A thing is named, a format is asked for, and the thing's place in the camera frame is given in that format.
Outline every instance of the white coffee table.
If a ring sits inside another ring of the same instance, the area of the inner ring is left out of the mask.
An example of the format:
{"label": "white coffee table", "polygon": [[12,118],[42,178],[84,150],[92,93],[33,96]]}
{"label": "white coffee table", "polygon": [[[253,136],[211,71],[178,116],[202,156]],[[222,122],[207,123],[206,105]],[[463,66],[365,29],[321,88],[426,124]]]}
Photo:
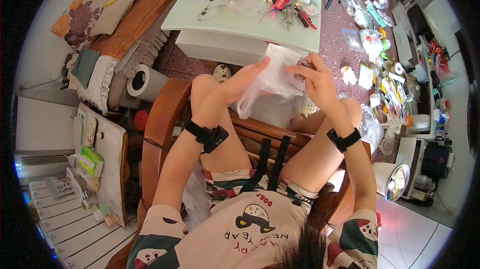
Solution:
{"label": "white coffee table", "polygon": [[[249,0],[248,8],[240,11],[218,7],[226,1],[178,0],[161,28],[164,31],[181,31],[176,44],[189,57],[240,66],[258,62],[267,49],[266,41],[291,48],[302,56],[318,52],[320,15],[311,17],[317,28],[314,30],[312,27],[304,28],[294,14],[294,23],[287,31],[280,12],[275,19],[266,14],[258,23],[262,16],[258,11],[267,10],[268,3]],[[321,0],[314,2],[320,9]]]}

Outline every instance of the hand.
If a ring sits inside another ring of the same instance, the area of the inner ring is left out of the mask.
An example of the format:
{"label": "hand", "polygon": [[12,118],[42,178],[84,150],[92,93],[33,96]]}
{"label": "hand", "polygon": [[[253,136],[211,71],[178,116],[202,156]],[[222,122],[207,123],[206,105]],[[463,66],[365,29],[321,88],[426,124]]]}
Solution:
{"label": "hand", "polygon": [[339,104],[332,73],[317,54],[309,54],[306,59],[312,64],[313,70],[305,66],[289,66],[285,70],[305,77],[305,92],[328,115]]}
{"label": "hand", "polygon": [[269,63],[270,57],[266,56],[260,62],[240,69],[231,78],[222,83],[218,90],[221,92],[221,95],[224,95],[227,104],[237,102],[242,97],[243,93],[247,91],[257,75],[267,68]]}

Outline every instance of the person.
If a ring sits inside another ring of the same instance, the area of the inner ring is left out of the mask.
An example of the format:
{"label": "person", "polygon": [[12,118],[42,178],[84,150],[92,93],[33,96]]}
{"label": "person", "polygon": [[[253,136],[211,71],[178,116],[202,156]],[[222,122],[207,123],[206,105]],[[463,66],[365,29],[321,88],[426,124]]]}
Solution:
{"label": "person", "polygon": [[[223,83],[212,75],[195,78],[192,122],[224,128],[229,136],[211,153],[184,130],[162,167],[153,205],[130,251],[128,268],[377,268],[376,183],[363,144],[357,140],[342,154],[327,133],[347,138],[360,125],[359,104],[337,99],[332,74],[317,54],[312,68],[287,67],[305,77],[306,93],[320,108],[291,121],[292,130],[314,137],[281,169],[277,189],[268,176],[241,189],[255,175],[233,127],[227,106],[236,102],[269,58],[246,66]],[[212,215],[188,231],[180,209],[182,193],[200,156]],[[306,216],[320,189],[345,158],[354,195],[353,214],[327,237]]]}

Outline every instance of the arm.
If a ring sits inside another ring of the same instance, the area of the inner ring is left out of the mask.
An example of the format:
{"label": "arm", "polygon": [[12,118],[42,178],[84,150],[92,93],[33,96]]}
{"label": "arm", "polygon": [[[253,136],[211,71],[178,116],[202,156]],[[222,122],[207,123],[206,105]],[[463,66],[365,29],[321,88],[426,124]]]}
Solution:
{"label": "arm", "polygon": [[[239,70],[207,96],[191,120],[200,127],[216,127],[222,110],[241,98],[254,78],[269,62],[270,59],[267,57]],[[180,212],[183,189],[202,150],[203,145],[196,141],[194,135],[186,130],[180,134],[166,156],[152,205],[168,205]]]}
{"label": "arm", "polygon": [[[305,77],[305,91],[315,104],[325,112],[339,137],[345,138],[353,133],[347,111],[337,99],[332,74],[317,54],[311,54],[307,60],[316,70],[304,66],[286,68],[287,71],[302,74]],[[376,182],[369,157],[362,141],[347,148],[344,153],[348,176],[350,177],[355,205],[353,211],[370,209],[375,212]]]}
{"label": "arm", "polygon": [[[344,106],[338,100],[335,101],[335,104],[337,104],[337,107],[327,113],[327,117],[332,122],[333,128],[339,137],[348,137],[353,133],[354,128]],[[358,140],[346,150],[343,155],[355,198],[353,212],[361,209],[369,209],[375,212],[377,185],[372,164],[362,141]]]}

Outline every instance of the tile floor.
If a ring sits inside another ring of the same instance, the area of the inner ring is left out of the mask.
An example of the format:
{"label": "tile floor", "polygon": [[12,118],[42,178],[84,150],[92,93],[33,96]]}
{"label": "tile floor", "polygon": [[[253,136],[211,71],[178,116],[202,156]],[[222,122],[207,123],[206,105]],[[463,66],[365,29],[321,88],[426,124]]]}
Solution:
{"label": "tile floor", "polygon": [[[350,66],[358,77],[360,62],[370,64],[367,54],[349,50],[340,32],[341,28],[351,30],[359,30],[359,28],[345,12],[343,6],[339,4],[339,0],[333,0],[328,10],[324,9],[326,2],[327,0],[322,0],[319,55],[327,67],[333,72],[337,92],[348,92],[351,97],[358,102],[368,104],[369,96],[373,93],[373,90],[365,90],[358,84],[355,86],[350,84],[345,85],[340,74],[341,67]],[[391,11],[387,11],[386,13],[392,17]],[[391,48],[387,50],[387,55],[391,58],[394,57],[398,59],[392,28],[386,27],[385,31],[387,32],[387,38],[391,42]],[[170,34],[168,41],[160,50],[158,58],[153,64],[153,68],[169,77],[177,77],[189,81],[192,81],[199,74],[212,73],[212,66],[207,65],[206,62],[200,59],[187,57],[183,51],[175,45],[178,34],[178,31],[173,31]],[[232,73],[235,73],[240,67],[231,66],[231,69]],[[373,156],[373,160],[395,162],[395,152],[398,145],[399,140],[396,141],[394,153],[389,156],[384,156],[377,150]]]}

